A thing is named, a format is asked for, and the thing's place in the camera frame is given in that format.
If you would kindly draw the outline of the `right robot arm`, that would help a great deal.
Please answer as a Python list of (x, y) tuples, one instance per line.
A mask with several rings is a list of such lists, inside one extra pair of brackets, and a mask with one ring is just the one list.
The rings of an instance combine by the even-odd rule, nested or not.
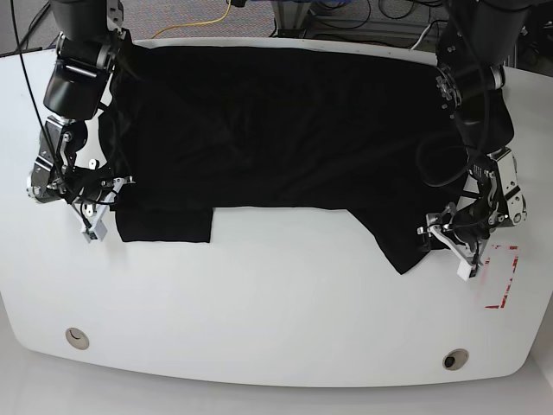
[[(124, 6), (119, 1), (52, 1), (60, 29), (54, 71), (43, 99), (51, 114), (40, 123), (39, 152), (27, 181), (39, 203), (63, 200), (77, 214), (82, 233), (99, 239), (102, 217), (120, 189), (132, 181), (120, 143), (118, 116), (101, 99), (128, 43)], [(105, 164), (76, 164), (86, 145), (86, 121), (103, 115), (111, 129)]]

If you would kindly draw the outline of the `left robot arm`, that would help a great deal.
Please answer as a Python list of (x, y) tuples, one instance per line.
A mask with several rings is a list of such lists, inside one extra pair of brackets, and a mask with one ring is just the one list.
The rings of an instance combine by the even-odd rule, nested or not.
[(438, 240), (459, 259), (458, 275), (468, 280), (482, 266), (481, 255), (491, 233), (525, 220), (526, 201), (518, 185), (517, 163), (508, 144), (514, 127), (502, 89), (504, 65), (516, 54), (524, 23), (534, 1), (445, 1), (448, 23), (437, 50), (436, 86), (461, 134), (467, 161), (448, 179), (434, 178), (427, 161), (434, 154), (419, 149), (417, 166), (425, 183), (446, 188), (469, 175), (476, 181), (473, 203), (448, 204), (428, 214), (418, 232), (425, 243)]

